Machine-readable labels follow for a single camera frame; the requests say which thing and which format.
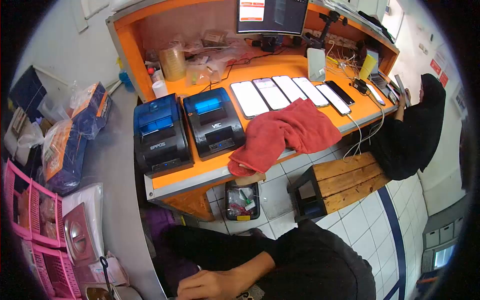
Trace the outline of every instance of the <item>blue printer lid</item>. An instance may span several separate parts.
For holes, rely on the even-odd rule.
[[[222,107],[222,102],[230,101],[227,91],[216,88],[183,99],[183,107],[187,114],[196,112],[201,115]]]
[[[133,111],[133,134],[144,136],[172,127],[178,116],[175,93],[143,103]]]

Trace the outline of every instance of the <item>wooden stool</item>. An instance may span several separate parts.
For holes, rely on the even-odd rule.
[[[390,181],[370,152],[347,157],[346,161],[349,162],[338,159],[313,165],[287,188],[295,199],[295,222],[331,214]],[[312,183],[315,196],[302,199],[299,188],[308,182]]]

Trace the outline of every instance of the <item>woman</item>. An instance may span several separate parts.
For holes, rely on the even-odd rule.
[[[385,119],[369,147],[393,180],[425,170],[437,150],[444,121],[445,90],[433,75],[421,76],[420,103],[406,108],[406,96],[400,97],[395,117]]]
[[[180,281],[177,300],[375,299],[372,267],[334,233],[311,220],[277,240],[256,230],[169,229],[170,248],[203,269]]]

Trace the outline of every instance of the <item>pink plastic basket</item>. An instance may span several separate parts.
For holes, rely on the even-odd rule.
[[[30,247],[38,277],[49,297],[60,300],[79,299],[82,296],[67,253],[29,241],[25,243]]]
[[[28,189],[28,223],[29,229],[26,229],[14,221],[14,199],[19,199],[23,189]],[[57,239],[40,234],[40,193],[45,194],[55,201],[55,224],[57,231]],[[63,230],[63,218],[61,210],[61,198],[52,193],[33,179],[22,173],[10,160],[7,161],[5,170],[5,195],[7,198],[7,206],[9,209],[10,221],[13,230],[24,240],[34,240],[42,245],[53,248],[66,247],[65,232]]]

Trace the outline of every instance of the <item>vsc printer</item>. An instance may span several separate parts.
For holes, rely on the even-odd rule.
[[[133,143],[138,165],[145,175],[159,177],[193,167],[176,94],[135,107]]]
[[[183,107],[202,161],[245,143],[243,127],[223,87],[184,98]]]

